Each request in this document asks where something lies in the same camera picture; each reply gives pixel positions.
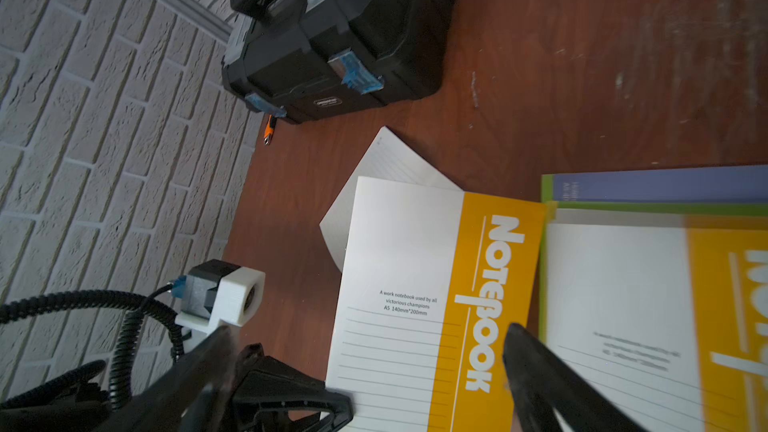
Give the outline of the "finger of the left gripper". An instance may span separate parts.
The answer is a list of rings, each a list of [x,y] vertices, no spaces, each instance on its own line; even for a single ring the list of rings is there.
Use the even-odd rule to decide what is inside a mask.
[[[349,396],[266,355],[260,344],[239,354],[230,398],[232,431],[340,431],[353,417]]]

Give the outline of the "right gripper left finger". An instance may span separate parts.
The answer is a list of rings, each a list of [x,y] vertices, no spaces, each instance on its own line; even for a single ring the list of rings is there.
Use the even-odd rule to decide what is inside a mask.
[[[232,395],[238,337],[222,326],[99,431],[217,431]]]

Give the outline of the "large white lined notebook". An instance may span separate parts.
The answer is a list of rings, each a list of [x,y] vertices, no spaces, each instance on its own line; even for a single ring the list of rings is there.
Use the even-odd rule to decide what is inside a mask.
[[[326,385],[351,431],[508,431],[546,209],[461,190],[382,128],[321,221],[341,272]]]

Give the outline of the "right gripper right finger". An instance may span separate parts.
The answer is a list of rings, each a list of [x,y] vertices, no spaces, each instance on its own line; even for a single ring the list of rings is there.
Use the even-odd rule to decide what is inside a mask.
[[[519,323],[507,329],[503,363],[524,431],[640,431],[575,371]]]

